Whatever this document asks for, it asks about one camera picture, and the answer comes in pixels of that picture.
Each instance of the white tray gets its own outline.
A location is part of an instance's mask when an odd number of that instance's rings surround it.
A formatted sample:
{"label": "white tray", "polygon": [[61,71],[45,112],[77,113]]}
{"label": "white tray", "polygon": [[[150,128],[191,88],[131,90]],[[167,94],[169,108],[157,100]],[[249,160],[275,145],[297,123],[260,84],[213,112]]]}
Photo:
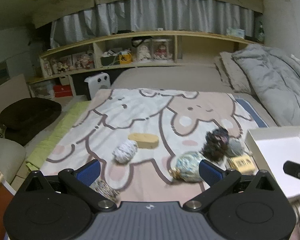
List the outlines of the white tray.
{"label": "white tray", "polygon": [[300,180],[283,172],[287,160],[300,163],[300,126],[248,130],[245,143],[258,168],[272,174],[287,198],[300,195]]}

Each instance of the black cushion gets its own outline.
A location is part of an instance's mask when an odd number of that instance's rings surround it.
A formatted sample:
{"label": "black cushion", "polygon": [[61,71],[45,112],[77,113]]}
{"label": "black cushion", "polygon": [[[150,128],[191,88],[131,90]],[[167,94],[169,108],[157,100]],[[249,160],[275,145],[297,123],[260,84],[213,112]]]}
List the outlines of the black cushion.
{"label": "black cushion", "polygon": [[13,130],[21,130],[49,118],[61,105],[45,98],[24,98],[6,107],[0,113],[0,121]]}
{"label": "black cushion", "polygon": [[61,105],[55,101],[25,98],[5,108],[0,113],[0,121],[7,127],[5,138],[24,146],[60,113]]}

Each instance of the white heater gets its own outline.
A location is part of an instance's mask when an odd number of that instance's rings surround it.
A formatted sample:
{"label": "white heater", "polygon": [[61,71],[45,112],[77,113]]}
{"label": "white heater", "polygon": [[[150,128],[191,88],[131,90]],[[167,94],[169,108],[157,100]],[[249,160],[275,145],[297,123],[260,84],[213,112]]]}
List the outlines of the white heater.
{"label": "white heater", "polygon": [[110,77],[107,73],[101,72],[98,75],[87,77],[84,81],[88,83],[91,99],[94,98],[99,89],[110,88]]}

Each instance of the pillow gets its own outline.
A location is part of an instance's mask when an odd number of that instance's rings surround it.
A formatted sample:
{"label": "pillow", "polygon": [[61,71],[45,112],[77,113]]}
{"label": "pillow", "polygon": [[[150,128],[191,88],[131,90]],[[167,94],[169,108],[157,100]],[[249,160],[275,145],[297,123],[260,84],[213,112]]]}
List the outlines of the pillow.
{"label": "pillow", "polygon": [[216,69],[217,69],[218,72],[219,72],[221,81],[222,81],[223,83],[225,83],[227,86],[231,86],[231,85],[230,85],[229,77],[228,77],[227,74],[226,74],[225,66],[223,65],[223,62],[222,62],[222,59],[221,59],[220,56],[214,58],[214,64],[216,65]]}
{"label": "pillow", "polygon": [[221,52],[220,56],[226,70],[226,74],[229,77],[230,86],[234,92],[254,95],[255,92],[252,89],[247,76],[239,65],[232,60],[231,53]]}

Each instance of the figurine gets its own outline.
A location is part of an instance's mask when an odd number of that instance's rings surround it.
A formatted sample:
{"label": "figurine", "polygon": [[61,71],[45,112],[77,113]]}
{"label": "figurine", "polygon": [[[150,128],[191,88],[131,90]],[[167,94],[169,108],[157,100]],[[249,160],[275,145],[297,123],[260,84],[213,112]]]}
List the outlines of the figurine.
{"label": "figurine", "polygon": [[62,72],[62,69],[63,69],[63,64],[62,64],[62,62],[58,62],[58,63],[57,63],[57,70],[58,70],[58,73]]}
{"label": "figurine", "polygon": [[66,63],[63,64],[62,70],[63,70],[64,72],[68,71],[68,65],[67,65]]}
{"label": "figurine", "polygon": [[201,149],[201,154],[212,162],[220,162],[223,160],[228,150],[229,134],[224,128],[215,129],[207,132],[207,143]]}
{"label": "figurine", "polygon": [[77,61],[74,63],[74,66],[75,66],[76,69],[81,69],[81,68],[82,68],[82,65],[81,65],[81,63],[80,63],[79,60],[77,60]]}
{"label": "figurine", "polygon": [[159,45],[159,48],[154,53],[155,59],[167,59],[167,48],[164,45]]}
{"label": "figurine", "polygon": [[51,66],[52,66],[53,73],[54,73],[54,74],[58,74],[58,73],[59,73],[58,68],[57,68],[58,63],[57,63],[56,59],[55,59],[55,58],[52,58],[52,59],[50,60],[50,62],[51,62]]}
{"label": "figurine", "polygon": [[145,59],[151,59],[150,50],[149,50],[148,46],[142,44],[138,47],[137,59],[138,59],[138,61],[142,61]]}
{"label": "figurine", "polygon": [[89,69],[89,60],[90,60],[90,57],[88,54],[83,54],[79,59],[82,67],[85,69]]}

